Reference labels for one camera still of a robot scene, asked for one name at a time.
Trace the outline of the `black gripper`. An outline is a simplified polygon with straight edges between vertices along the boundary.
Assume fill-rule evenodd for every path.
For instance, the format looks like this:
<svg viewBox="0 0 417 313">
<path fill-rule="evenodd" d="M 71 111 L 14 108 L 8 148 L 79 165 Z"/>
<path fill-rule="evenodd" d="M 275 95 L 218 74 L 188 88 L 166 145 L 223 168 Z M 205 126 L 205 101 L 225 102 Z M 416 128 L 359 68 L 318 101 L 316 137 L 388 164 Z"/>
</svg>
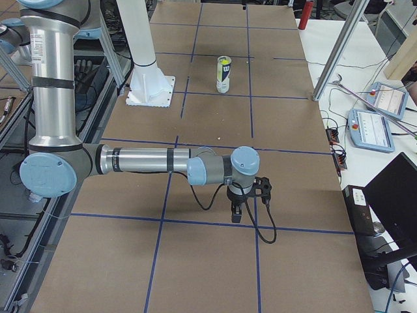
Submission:
<svg viewBox="0 0 417 313">
<path fill-rule="evenodd" d="M 239 186 L 229 185 L 227 187 L 227 197 L 231 201 L 231 222 L 240 223 L 242 218 L 241 205 L 244 200 L 252 193 L 252 187 L 240 188 Z"/>
</svg>

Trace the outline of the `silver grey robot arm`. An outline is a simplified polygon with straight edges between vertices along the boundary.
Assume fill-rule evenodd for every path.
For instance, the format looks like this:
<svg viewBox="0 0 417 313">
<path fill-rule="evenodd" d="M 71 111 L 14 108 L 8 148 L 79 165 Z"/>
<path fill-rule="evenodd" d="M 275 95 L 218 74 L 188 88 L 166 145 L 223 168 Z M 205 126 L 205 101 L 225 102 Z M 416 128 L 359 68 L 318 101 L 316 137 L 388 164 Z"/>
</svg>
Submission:
<svg viewBox="0 0 417 313">
<path fill-rule="evenodd" d="M 86 178 L 115 173 L 177 173 L 191 187 L 225 186 L 231 202 L 231 220 L 238 223 L 248 199 L 268 194 L 257 176 L 260 158 L 253 148 L 237 147 L 217 155 L 208 147 L 128 148 L 100 143 L 102 130 L 94 123 L 92 142 L 76 133 L 74 41 L 88 23 L 100 19 L 98 1 L 21 1 L 20 15 L 30 32 L 35 135 L 19 169 L 32 193 L 57 198 L 74 190 Z"/>
</svg>

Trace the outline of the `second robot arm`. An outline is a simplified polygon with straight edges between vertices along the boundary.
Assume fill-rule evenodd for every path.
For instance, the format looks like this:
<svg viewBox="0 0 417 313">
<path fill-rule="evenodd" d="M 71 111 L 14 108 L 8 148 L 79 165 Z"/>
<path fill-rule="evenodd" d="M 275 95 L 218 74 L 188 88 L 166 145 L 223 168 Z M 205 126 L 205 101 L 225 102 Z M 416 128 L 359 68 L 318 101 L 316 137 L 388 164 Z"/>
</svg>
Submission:
<svg viewBox="0 0 417 313">
<path fill-rule="evenodd" d="M 101 27 L 81 28 L 74 40 L 94 40 L 100 38 Z M 1 21 L 1 49 L 10 55 L 20 47 L 30 45 L 30 32 L 19 18 L 8 18 Z"/>
</svg>

